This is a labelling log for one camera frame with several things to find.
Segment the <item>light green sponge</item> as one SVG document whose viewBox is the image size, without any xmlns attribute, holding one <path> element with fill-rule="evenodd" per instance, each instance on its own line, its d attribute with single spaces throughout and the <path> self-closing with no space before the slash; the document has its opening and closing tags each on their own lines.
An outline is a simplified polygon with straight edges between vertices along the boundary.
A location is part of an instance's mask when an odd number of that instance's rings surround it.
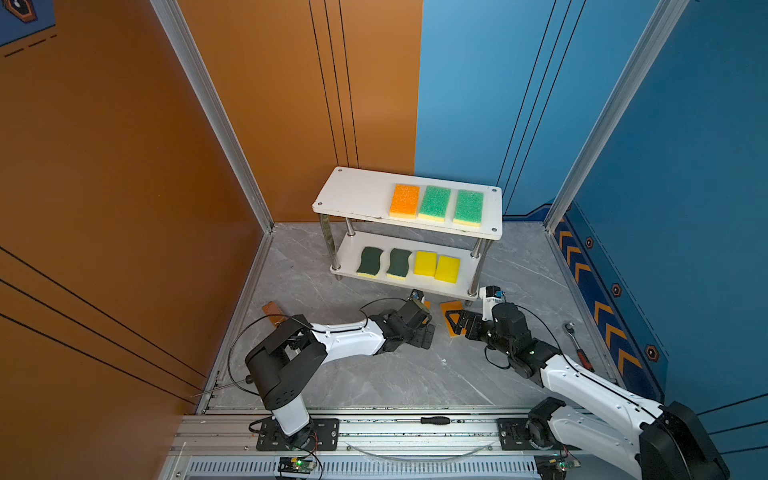
<svg viewBox="0 0 768 480">
<path fill-rule="evenodd" d="M 459 190 L 453 223 L 479 228 L 483 219 L 484 194 L 478 191 Z"/>
<path fill-rule="evenodd" d="M 423 220 L 443 223 L 446 220 L 451 195 L 452 190 L 450 188 L 434 185 L 427 186 L 417 217 Z"/>
</svg>

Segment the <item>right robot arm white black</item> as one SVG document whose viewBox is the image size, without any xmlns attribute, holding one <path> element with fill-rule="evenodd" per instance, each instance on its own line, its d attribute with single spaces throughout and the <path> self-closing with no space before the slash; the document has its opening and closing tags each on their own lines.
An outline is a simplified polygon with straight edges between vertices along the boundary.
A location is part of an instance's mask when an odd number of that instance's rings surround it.
<svg viewBox="0 0 768 480">
<path fill-rule="evenodd" d="M 522 307 L 445 314 L 451 329 L 503 353 L 510 369 L 553 392 L 529 413 L 535 434 L 571 445 L 636 479 L 728 479 L 730 470 L 698 416 L 633 394 L 533 337 Z"/>
</svg>

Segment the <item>yellow sponge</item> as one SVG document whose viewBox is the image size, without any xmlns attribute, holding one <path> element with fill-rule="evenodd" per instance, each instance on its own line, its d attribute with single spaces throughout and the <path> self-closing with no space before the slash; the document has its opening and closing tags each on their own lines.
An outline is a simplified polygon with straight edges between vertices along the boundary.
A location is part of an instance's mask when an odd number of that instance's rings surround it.
<svg viewBox="0 0 768 480">
<path fill-rule="evenodd" d="M 450 256 L 438 257 L 434 278 L 437 281 L 456 284 L 461 268 L 461 260 Z"/>
<path fill-rule="evenodd" d="M 438 254 L 430 251 L 417 251 L 413 271 L 417 276 L 433 277 L 436 272 Z"/>
</svg>

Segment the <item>green wavy sponge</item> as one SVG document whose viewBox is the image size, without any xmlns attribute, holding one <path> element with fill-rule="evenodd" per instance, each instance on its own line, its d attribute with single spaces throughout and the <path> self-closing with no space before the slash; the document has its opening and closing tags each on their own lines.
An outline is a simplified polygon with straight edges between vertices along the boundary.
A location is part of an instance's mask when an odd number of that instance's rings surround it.
<svg viewBox="0 0 768 480">
<path fill-rule="evenodd" d="M 393 248 L 390 251 L 389 267 L 387 276 L 399 280 L 404 280 L 410 272 L 410 250 Z"/>
<path fill-rule="evenodd" d="M 381 269 L 381 256 L 383 250 L 377 247 L 366 246 L 361 251 L 360 264 L 356 270 L 358 276 L 376 278 Z"/>
</svg>

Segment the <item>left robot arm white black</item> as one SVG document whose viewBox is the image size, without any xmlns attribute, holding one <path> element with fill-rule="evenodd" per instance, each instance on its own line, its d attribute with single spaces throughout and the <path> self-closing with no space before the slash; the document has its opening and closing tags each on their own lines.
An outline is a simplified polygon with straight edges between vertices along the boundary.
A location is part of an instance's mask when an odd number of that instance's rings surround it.
<svg viewBox="0 0 768 480">
<path fill-rule="evenodd" d="M 427 350 L 434 338 L 431 319 L 420 290 L 413 290 L 399 309 L 358 322 L 321 325 L 302 315 L 287 317 L 246 354 L 245 382 L 255 387 L 287 445 L 303 447 L 315 432 L 302 393 L 320 367 L 391 353 L 403 345 Z"/>
</svg>

